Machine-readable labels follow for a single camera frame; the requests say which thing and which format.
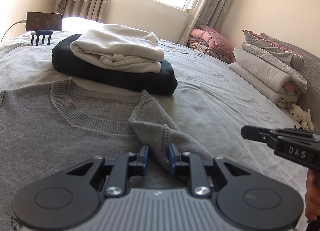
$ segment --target white plush dog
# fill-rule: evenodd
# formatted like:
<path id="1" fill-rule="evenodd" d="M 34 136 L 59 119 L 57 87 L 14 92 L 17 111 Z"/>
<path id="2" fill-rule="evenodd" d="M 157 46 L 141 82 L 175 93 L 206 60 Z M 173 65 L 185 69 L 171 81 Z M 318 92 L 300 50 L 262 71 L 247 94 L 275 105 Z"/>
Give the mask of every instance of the white plush dog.
<path id="1" fill-rule="evenodd" d="M 290 115 L 296 120 L 305 130 L 314 130 L 314 126 L 311 122 L 310 109 L 308 112 L 303 111 L 298 105 L 292 104 L 289 110 Z"/>

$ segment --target charging cable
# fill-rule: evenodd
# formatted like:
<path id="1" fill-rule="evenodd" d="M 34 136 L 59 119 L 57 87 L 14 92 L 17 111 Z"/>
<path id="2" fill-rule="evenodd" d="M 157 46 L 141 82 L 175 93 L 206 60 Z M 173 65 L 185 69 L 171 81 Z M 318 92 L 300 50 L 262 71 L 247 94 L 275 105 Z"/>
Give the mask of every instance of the charging cable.
<path id="1" fill-rule="evenodd" d="M 3 35 L 0 43 L 2 43 L 2 40 L 3 40 L 4 36 L 5 36 L 5 34 L 10 30 L 11 27 L 13 27 L 13 26 L 16 25 L 16 24 L 20 24 L 20 23 L 21 23 L 21 24 L 25 24 L 26 22 L 27 22 L 26 20 L 21 20 L 21 21 L 19 21 L 19 22 L 15 22 L 12 26 L 10 26 L 10 27 L 8 28 L 8 30 L 5 31 L 5 33 L 4 33 L 4 35 Z"/>

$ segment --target phone screen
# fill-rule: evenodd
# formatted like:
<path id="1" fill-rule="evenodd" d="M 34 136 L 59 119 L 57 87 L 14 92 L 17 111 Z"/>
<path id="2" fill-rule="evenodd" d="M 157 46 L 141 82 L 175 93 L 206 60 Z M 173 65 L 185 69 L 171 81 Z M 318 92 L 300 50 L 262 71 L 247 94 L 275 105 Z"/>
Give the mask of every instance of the phone screen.
<path id="1" fill-rule="evenodd" d="M 26 31 L 62 30 L 62 14 L 45 12 L 27 12 Z"/>

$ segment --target stack of folded clothes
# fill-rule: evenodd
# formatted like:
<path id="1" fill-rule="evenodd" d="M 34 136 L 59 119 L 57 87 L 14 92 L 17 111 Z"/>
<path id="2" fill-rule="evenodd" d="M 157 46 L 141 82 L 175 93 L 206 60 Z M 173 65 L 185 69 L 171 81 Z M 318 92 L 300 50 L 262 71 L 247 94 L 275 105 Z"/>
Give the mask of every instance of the stack of folded clothes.
<path id="1" fill-rule="evenodd" d="M 62 73 L 150 94 L 171 95 L 177 80 L 154 33 L 104 25 L 72 35 L 52 49 Z"/>
<path id="2" fill-rule="evenodd" d="M 187 47 L 213 56 L 228 64 L 236 61 L 233 55 L 233 48 L 229 41 L 208 26 L 194 28 L 188 40 Z"/>
<path id="3" fill-rule="evenodd" d="M 291 107 L 300 92 L 307 91 L 302 55 L 251 31 L 243 32 L 246 42 L 234 49 L 237 62 L 229 69 L 277 106 Z"/>

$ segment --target bed sheet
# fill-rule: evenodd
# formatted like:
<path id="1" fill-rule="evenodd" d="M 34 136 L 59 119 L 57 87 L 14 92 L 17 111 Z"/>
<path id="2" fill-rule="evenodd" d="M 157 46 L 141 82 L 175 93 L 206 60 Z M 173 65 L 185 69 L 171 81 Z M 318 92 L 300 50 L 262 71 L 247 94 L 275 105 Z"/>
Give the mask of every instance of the bed sheet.
<path id="1" fill-rule="evenodd" d="M 72 34 L 101 25 L 82 18 L 64 18 L 64 30 L 54 32 L 49 46 L 30 45 L 30 33 L 0 44 L 0 89 L 69 78 L 70 75 L 53 69 L 52 48 Z M 164 49 L 164 58 L 174 68 L 178 87 L 172 96 L 154 97 L 180 130 L 213 155 L 224 156 L 286 183 L 304 196 L 306 168 L 279 158 L 267 145 L 244 140 L 240 135 L 244 125 L 283 128 L 299 127 L 299 124 L 228 69 L 228 64 L 165 40 L 159 40 L 159 44 Z M 89 80 L 75 77 L 73 80 L 91 90 L 132 94 L 129 90 Z M 303 215 L 297 229 L 305 230 L 306 224 Z"/>

